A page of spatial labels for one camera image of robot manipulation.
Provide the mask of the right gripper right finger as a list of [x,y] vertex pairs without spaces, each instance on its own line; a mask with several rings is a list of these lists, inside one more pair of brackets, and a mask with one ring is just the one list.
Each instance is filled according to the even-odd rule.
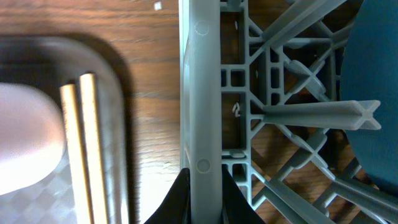
[[222,166],[223,209],[221,221],[224,224],[265,224],[251,208],[231,174]]

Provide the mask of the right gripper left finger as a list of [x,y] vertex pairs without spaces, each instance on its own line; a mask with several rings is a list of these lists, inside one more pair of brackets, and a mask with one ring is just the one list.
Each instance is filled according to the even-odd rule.
[[183,168],[158,209],[145,224],[190,223],[190,170]]

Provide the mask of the dark blue plate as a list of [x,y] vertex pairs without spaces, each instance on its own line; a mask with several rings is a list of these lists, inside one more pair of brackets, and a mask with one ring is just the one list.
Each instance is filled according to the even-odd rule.
[[346,44],[343,100],[378,100],[380,130],[347,131],[354,154],[380,190],[397,195],[397,0],[364,1]]

